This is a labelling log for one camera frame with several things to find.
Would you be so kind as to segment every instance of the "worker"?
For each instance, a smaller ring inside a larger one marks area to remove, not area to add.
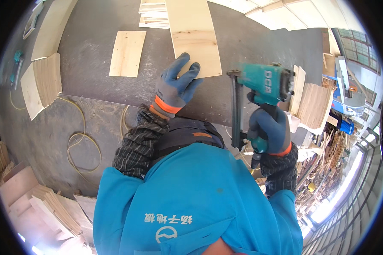
[[[347,118],[347,120],[343,120],[341,117],[332,112],[330,112],[329,115],[338,120],[336,128],[340,131],[343,131],[348,135],[352,135],[357,132],[357,128],[354,127],[354,123],[350,118]]]
[[[156,81],[156,98],[138,108],[136,127],[104,170],[93,238],[103,254],[300,254],[296,219],[296,160],[286,115],[264,110],[250,130],[268,136],[260,160],[266,197],[208,122],[178,117],[203,79],[200,65],[179,56]]]

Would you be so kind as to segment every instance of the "gloved hand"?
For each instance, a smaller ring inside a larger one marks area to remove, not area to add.
[[[261,137],[268,140],[266,153],[284,156],[291,151],[291,132],[287,115],[276,108],[276,121],[265,110],[259,108],[250,117],[249,138]]]
[[[182,67],[189,62],[190,55],[182,53],[156,81],[156,97],[151,107],[160,114],[173,118],[193,97],[196,87],[203,79],[194,79],[199,74],[199,63],[191,64],[189,71],[179,79]]]

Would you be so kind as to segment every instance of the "nail gun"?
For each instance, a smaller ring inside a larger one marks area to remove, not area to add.
[[[289,69],[281,67],[280,64],[244,64],[242,71],[228,71],[227,75],[232,80],[232,137],[231,146],[240,151],[244,145],[245,139],[251,142],[254,149],[253,161],[251,167],[256,168],[260,156],[268,149],[267,135],[260,131],[259,137],[250,137],[243,132],[242,103],[243,86],[251,89],[249,100],[260,108],[264,109],[276,120],[276,108],[280,101],[285,102],[288,96],[293,95],[293,77],[295,73]]]

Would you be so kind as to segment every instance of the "blue jacket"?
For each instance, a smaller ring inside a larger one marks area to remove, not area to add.
[[[194,143],[144,180],[106,168],[95,206],[98,254],[201,254],[220,237],[235,252],[300,254],[294,194],[268,200],[241,160]]]

